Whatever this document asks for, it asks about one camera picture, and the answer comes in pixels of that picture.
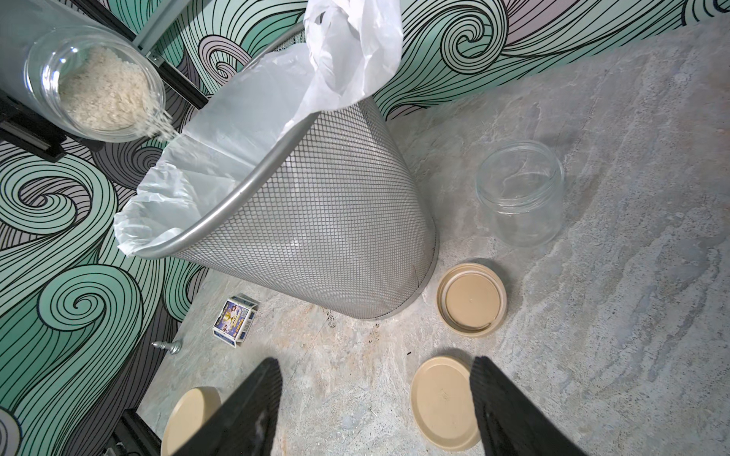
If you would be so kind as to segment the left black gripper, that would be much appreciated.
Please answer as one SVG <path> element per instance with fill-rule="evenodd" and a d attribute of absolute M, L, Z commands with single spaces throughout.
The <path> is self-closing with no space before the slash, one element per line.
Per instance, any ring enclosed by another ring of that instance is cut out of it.
<path fill-rule="evenodd" d="M 1 139 L 51 163 L 66 155 L 66 134 L 1 91 Z"/>

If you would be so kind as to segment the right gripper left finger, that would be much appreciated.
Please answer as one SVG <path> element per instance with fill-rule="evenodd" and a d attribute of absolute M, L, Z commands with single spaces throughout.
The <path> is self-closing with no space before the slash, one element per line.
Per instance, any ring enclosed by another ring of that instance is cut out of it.
<path fill-rule="evenodd" d="M 282 395 L 279 360 L 267 357 L 182 447 L 178 455 L 269 455 Z"/>

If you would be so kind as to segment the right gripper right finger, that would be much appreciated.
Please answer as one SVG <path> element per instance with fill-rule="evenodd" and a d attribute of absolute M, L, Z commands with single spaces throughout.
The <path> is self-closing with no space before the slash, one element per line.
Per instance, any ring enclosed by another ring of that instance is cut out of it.
<path fill-rule="evenodd" d="M 470 388 L 487 455 L 583 455 L 486 356 L 471 365 Z"/>

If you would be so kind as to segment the jar with beige lid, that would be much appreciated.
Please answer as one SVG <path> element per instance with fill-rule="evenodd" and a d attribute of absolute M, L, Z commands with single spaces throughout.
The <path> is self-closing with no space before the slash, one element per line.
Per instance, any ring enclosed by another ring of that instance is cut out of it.
<path fill-rule="evenodd" d="M 129 40 L 58 1 L 1 4 L 1 90 L 68 133 L 173 140 L 165 85 Z"/>
<path fill-rule="evenodd" d="M 161 456 L 173 455 L 215 414 L 222 404 L 214 387 L 187 391 L 177 402 L 163 433 Z"/>

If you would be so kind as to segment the beige jar lid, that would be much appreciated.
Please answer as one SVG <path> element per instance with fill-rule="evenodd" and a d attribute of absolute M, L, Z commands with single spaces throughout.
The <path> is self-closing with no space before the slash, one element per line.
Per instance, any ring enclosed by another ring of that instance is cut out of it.
<path fill-rule="evenodd" d="M 416 371 L 411 387 L 414 421 L 441 450 L 464 451 L 480 441 L 470 370 L 450 356 L 436 356 Z"/>
<path fill-rule="evenodd" d="M 494 333 L 508 310 L 506 287 L 489 267 L 467 262 L 450 268 L 435 295 L 439 316 L 455 333 L 478 338 Z"/>

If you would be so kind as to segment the clear plastic rice jar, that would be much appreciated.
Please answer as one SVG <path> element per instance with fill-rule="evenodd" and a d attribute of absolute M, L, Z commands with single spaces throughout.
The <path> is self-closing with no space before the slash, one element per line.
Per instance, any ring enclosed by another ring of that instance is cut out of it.
<path fill-rule="evenodd" d="M 494 148 L 474 183 L 486 224 L 500 241 L 537 247 L 561 231 L 565 172 L 545 144 L 524 140 Z"/>

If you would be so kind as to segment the small metal bolt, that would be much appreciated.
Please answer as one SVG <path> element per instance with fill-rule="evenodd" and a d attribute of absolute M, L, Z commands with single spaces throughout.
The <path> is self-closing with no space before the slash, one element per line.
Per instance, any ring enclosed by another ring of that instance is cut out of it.
<path fill-rule="evenodd" d="M 183 342 L 181 340 L 172 342 L 154 341 L 151 345 L 156 349 L 166 351 L 171 355 L 176 355 L 182 349 Z"/>

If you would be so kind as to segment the small colourful card box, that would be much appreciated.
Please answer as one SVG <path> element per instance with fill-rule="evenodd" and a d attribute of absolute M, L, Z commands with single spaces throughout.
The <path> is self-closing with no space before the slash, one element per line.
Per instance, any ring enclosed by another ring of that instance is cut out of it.
<path fill-rule="evenodd" d="M 231 296 L 213 325 L 214 336 L 234 348 L 241 346 L 250 332 L 258 309 L 258 301 L 249 296 Z"/>

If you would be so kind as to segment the silver mesh waste bin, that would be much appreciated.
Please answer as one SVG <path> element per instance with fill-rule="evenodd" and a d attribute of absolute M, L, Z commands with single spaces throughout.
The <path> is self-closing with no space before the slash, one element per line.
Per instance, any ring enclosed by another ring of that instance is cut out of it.
<path fill-rule="evenodd" d="M 304 40 L 296 25 L 243 70 Z M 437 253 L 433 218 L 366 98 L 306 116 L 212 211 L 132 256 L 182 258 L 348 317 L 378 319 L 420 295 Z"/>

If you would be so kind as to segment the white plastic bin liner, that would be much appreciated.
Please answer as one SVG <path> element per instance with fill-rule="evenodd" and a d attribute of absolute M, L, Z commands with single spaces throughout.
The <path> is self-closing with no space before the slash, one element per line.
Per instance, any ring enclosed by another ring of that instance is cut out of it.
<path fill-rule="evenodd" d="M 397 1 L 311 1 L 304 42 L 266 54 L 210 99 L 114 217 L 127 256 L 181 235 L 223 201 L 306 116 L 347 108 L 397 73 Z"/>

